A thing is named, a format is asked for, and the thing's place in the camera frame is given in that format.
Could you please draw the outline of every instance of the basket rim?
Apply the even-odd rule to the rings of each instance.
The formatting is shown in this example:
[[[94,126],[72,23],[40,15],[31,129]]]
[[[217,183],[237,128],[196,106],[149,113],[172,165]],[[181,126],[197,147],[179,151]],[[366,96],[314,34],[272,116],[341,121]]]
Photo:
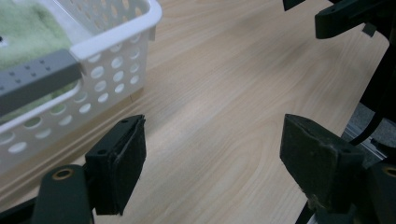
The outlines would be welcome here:
[[[144,1],[148,4],[147,13],[78,43],[69,51],[78,61],[85,61],[134,35],[155,27],[163,16],[161,6],[156,0]]]

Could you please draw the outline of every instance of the basket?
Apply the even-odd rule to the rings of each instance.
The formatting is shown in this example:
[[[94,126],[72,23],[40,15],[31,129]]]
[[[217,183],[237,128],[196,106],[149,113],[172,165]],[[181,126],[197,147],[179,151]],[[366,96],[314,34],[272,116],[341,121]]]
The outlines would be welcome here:
[[[44,96],[57,86],[75,87],[0,125],[0,174],[141,89],[148,42],[162,16],[155,0],[41,2],[76,44],[2,71],[0,110],[31,102],[37,97],[29,98],[31,90]]]

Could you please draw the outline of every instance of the green cloth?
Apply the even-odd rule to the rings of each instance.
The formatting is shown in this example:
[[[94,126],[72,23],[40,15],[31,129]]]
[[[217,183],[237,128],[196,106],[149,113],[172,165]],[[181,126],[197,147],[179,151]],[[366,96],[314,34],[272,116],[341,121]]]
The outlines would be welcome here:
[[[0,70],[71,46],[50,12],[31,1],[1,0],[0,36]]]

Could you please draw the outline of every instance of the black mechanical part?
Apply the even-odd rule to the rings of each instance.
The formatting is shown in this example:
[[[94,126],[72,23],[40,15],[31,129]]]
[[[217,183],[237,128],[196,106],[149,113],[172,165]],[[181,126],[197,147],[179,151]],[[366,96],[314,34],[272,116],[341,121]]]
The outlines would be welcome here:
[[[144,123],[143,116],[121,120],[85,155],[96,214],[123,213],[146,159]]]
[[[314,121],[286,115],[280,158],[308,198],[296,223],[396,223],[396,160],[368,168],[362,152]]]
[[[375,25],[376,17],[392,17],[392,0],[342,0],[321,10],[315,16],[318,39],[331,38],[365,22]]]
[[[0,223],[30,224],[34,209],[35,198],[0,213]]]
[[[0,213],[0,223],[92,223],[93,208],[97,215],[122,215],[146,159],[144,123],[143,115],[118,122],[86,154],[83,167],[47,173],[38,196]]]
[[[84,169],[66,165],[44,175],[35,201],[31,224],[90,224]]]
[[[314,121],[286,115],[280,159],[308,198],[311,209],[349,211],[363,153]]]
[[[368,190],[380,223],[396,223],[396,166],[380,162],[367,173]]]

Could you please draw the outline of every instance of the light wood tabletop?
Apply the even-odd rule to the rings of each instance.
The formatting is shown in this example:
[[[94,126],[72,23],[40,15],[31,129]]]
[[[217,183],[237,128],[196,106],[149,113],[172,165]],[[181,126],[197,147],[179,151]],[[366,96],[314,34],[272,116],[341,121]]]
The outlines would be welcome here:
[[[281,0],[159,2],[145,88],[68,145],[89,149],[118,119],[146,116],[147,160],[125,214],[96,223],[294,223],[306,198],[279,158],[284,115],[341,135],[387,41],[361,26],[315,39],[325,0],[288,12]],[[26,178],[7,192],[37,184],[17,190]]]

